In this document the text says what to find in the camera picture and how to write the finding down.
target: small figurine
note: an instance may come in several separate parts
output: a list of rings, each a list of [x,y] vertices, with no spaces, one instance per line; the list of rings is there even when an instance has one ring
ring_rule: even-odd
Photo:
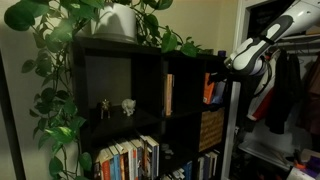
[[[104,99],[101,102],[101,119],[103,119],[103,114],[106,111],[108,113],[108,119],[110,119],[110,109],[111,108],[111,103],[110,101],[107,101],[106,99]]]
[[[132,99],[125,99],[122,101],[123,113],[127,116],[131,116],[134,112],[134,107],[136,106],[136,101]]]

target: closet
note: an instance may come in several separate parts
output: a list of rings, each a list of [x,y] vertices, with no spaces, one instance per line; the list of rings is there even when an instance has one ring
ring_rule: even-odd
[[[245,39],[257,35],[273,18],[278,17],[293,1],[240,0],[238,3],[237,29],[234,49]],[[311,65],[320,51],[320,35],[305,35],[305,32],[283,38],[271,49],[283,49],[288,55],[295,54],[299,60],[302,83]],[[234,173],[235,149],[258,160],[262,160],[282,170],[290,171],[292,163],[285,159],[293,155],[295,149],[311,149],[311,136],[306,130],[297,127],[302,101],[295,103],[284,125],[283,134],[270,132],[265,120],[244,122],[241,117],[243,100],[239,99],[241,86],[244,83],[234,82],[229,113],[228,136],[224,157],[223,174],[228,179]]]

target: black bookshelf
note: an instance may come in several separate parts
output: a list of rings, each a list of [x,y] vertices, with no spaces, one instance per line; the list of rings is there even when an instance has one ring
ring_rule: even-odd
[[[77,37],[72,44],[72,50],[75,101],[80,115],[88,120],[81,129],[82,150],[93,154],[98,148],[106,146],[108,141],[128,137],[138,130],[144,135],[164,133],[159,135],[163,137],[159,144],[168,140],[166,143],[170,144],[174,152],[168,159],[166,154],[160,151],[160,175],[175,170],[188,161],[196,162],[199,157],[202,112],[216,111],[227,106],[225,103],[203,104],[204,75],[206,72],[217,72],[222,78],[227,78],[228,70],[223,64],[225,58],[203,54],[192,58],[179,51],[162,54],[159,48],[87,37]],[[89,102],[92,103],[93,100],[88,92],[92,88],[99,88],[99,83],[90,82],[93,85],[88,86],[88,79],[104,78],[99,77],[99,73],[88,78],[87,66],[93,63],[90,59],[92,57],[103,57],[102,61],[108,61],[109,57],[119,58],[119,61],[125,58],[130,62],[130,82],[127,83],[131,94],[128,98],[136,100],[133,116],[127,117],[121,106],[113,106],[110,119],[107,115],[101,119],[100,110],[89,107]],[[173,111],[170,116],[163,115],[166,73],[174,74]],[[223,151],[224,140],[220,145],[214,147]]]

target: white figurine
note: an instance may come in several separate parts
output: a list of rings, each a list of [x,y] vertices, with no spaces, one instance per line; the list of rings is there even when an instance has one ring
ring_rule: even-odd
[[[122,101],[123,113],[127,116],[131,116],[134,112],[134,107],[136,106],[136,100],[125,99]]]

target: row of books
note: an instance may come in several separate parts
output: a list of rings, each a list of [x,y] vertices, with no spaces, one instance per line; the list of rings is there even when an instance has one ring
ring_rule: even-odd
[[[204,153],[203,156],[198,158],[197,164],[197,179],[209,180],[214,179],[216,176],[216,168],[219,153],[216,151],[210,151]]]
[[[159,143],[136,132],[108,142],[94,162],[95,180],[141,180],[159,176]]]
[[[161,176],[160,180],[191,180],[192,179],[192,161],[187,162],[182,167],[170,173]]]
[[[223,93],[226,85],[225,80],[214,81],[216,73],[206,73],[204,81],[203,102],[205,104],[222,104]]]

